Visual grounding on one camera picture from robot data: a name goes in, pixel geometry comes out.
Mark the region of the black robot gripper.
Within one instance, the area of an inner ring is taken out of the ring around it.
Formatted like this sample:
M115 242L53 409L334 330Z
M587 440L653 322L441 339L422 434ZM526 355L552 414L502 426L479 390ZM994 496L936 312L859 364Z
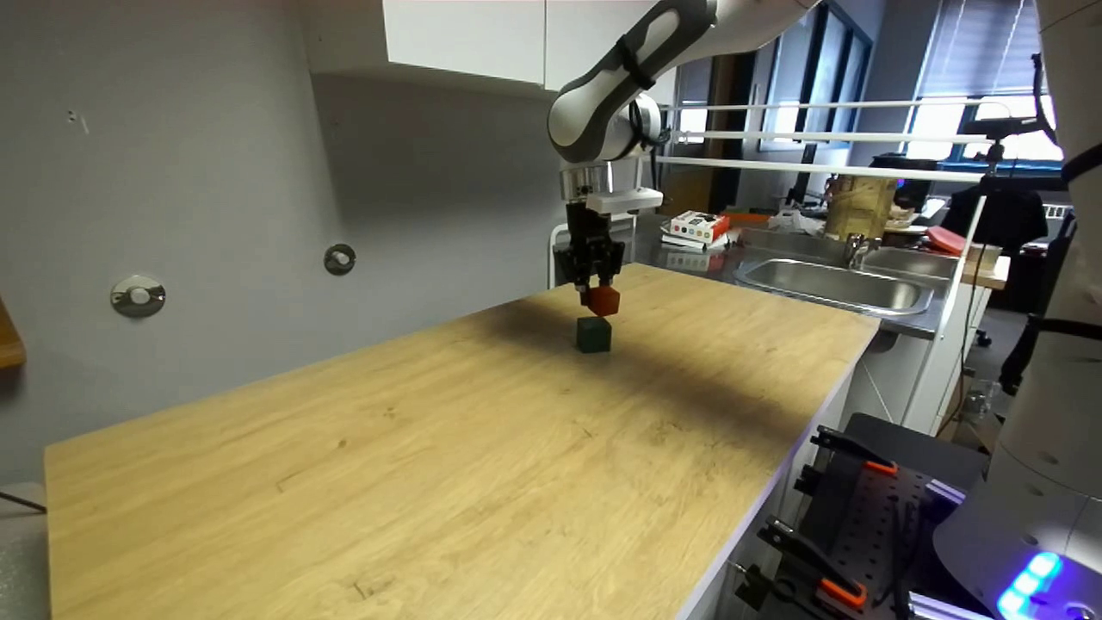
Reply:
M577 293L607 287L615 290L624 268L624 242L608 236L608 217L589 211L587 203L568 203L568 247L564 279Z

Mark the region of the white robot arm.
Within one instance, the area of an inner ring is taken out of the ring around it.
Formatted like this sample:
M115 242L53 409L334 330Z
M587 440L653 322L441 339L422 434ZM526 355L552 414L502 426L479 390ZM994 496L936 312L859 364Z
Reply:
M624 245L608 239L607 203L628 193L598 177L653 149L666 135L650 85L675 66L770 44L815 0L653 0L582 76L546 108L546 143L560 160L568 214L564 275L577 293L608 290Z

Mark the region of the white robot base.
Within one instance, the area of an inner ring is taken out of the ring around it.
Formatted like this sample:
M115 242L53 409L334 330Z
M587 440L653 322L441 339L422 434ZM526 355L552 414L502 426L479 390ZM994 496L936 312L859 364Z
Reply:
M1102 0L1040 0L1047 85L1078 217L1012 414L934 553L1000 620L1102 617Z

